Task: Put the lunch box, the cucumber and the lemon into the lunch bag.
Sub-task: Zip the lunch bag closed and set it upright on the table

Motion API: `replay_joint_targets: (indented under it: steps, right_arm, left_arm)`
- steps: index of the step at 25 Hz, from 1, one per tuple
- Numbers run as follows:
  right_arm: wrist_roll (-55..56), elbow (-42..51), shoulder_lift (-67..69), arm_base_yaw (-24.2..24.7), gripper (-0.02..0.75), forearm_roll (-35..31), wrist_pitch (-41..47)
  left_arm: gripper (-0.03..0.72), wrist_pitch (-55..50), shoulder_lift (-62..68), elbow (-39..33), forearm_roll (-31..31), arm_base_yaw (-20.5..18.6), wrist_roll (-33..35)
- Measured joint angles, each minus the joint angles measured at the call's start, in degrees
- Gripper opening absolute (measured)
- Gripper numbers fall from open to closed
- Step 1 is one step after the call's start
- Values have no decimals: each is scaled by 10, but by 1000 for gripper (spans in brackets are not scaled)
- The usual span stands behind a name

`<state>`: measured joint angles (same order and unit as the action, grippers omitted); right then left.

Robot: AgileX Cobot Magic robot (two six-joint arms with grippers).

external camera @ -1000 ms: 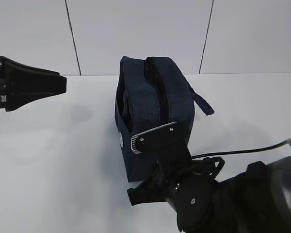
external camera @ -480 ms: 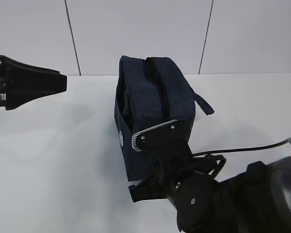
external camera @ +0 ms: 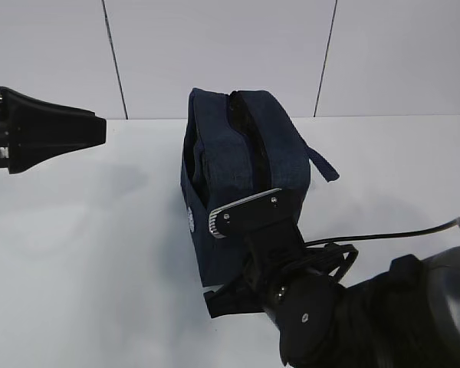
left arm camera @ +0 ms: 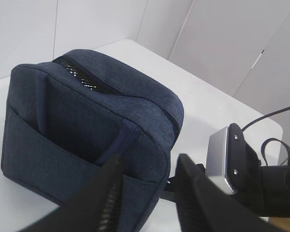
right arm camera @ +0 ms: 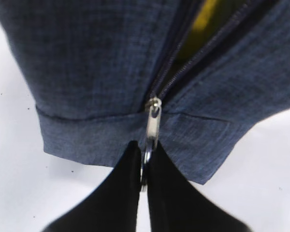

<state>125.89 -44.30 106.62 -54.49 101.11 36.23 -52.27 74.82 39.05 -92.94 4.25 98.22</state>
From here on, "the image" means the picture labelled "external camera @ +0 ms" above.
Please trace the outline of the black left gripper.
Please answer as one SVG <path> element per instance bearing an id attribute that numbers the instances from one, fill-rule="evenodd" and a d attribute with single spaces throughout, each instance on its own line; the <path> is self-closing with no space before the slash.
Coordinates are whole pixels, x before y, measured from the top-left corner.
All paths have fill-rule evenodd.
<path id="1" fill-rule="evenodd" d="M 105 144 L 107 121 L 0 87 L 0 169 L 23 173 L 48 159 Z"/>

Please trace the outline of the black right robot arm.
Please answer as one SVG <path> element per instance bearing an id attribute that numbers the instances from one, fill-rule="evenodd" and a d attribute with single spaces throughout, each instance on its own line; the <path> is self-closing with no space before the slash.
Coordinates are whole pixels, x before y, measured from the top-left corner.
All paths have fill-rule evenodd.
<path id="1" fill-rule="evenodd" d="M 460 246 L 344 287 L 352 245 L 308 248 L 290 220 L 245 244 L 242 273 L 205 302 L 211 317 L 267 314 L 285 366 L 460 367 Z"/>

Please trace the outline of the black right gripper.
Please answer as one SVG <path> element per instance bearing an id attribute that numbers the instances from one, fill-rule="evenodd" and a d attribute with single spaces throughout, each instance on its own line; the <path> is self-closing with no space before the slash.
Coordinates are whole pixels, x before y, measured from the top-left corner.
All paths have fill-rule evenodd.
<path id="1" fill-rule="evenodd" d="M 358 255 L 352 244 L 306 242 L 290 218 L 255 224 L 223 218 L 210 229 L 245 246 L 240 273 L 204 295 L 211 317 L 265 313 L 280 330 L 349 325 L 353 308 L 340 281 Z"/>

